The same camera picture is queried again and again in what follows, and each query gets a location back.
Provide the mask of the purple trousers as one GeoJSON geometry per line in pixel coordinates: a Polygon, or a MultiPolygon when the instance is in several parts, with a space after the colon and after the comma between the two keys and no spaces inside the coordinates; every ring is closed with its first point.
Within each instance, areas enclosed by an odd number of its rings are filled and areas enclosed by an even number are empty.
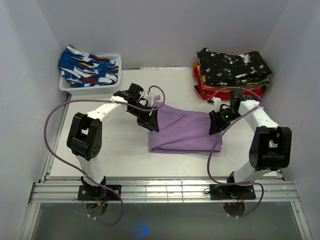
{"type": "Polygon", "coordinates": [[[148,133],[148,148],[151,153],[191,154],[220,152],[223,141],[220,134],[209,135],[210,116],[206,112],[189,111],[169,105],[154,103],[159,132],[148,133]]]}

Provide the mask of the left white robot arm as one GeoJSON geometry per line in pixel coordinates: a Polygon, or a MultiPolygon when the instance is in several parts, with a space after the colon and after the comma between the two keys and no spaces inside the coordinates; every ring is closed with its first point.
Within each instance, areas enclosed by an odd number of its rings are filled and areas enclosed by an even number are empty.
{"type": "Polygon", "coordinates": [[[118,116],[129,113],[137,124],[149,131],[159,132],[158,95],[144,95],[144,89],[132,83],[128,90],[117,91],[98,108],[87,113],[76,113],[72,119],[67,147],[76,156],[83,174],[83,185],[88,193],[100,200],[106,195],[105,176],[102,174],[98,154],[102,149],[103,128],[118,116]]]}

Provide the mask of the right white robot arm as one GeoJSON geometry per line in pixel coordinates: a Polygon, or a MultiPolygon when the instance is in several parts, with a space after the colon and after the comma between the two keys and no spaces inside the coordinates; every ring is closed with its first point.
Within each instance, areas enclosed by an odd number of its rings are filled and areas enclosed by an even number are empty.
{"type": "Polygon", "coordinates": [[[237,199],[244,186],[270,172],[287,168],[291,157],[292,131],[274,122],[263,108],[263,99],[253,91],[248,95],[242,87],[230,87],[229,107],[209,113],[209,134],[223,136],[239,120],[246,120],[254,135],[248,161],[227,178],[226,194],[237,199]]]}

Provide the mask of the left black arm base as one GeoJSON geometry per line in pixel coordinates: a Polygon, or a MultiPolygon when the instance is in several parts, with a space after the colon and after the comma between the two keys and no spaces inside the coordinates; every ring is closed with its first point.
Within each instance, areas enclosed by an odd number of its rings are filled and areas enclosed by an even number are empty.
{"type": "Polygon", "coordinates": [[[120,198],[110,190],[106,190],[99,186],[87,187],[81,185],[77,194],[78,201],[119,201],[120,198]]]}

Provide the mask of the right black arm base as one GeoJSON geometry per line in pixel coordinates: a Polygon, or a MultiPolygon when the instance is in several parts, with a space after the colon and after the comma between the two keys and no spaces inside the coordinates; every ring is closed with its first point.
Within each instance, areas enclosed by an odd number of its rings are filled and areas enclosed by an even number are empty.
{"type": "Polygon", "coordinates": [[[205,188],[204,194],[211,200],[255,200],[256,193],[252,185],[237,184],[210,184],[205,188]]]}

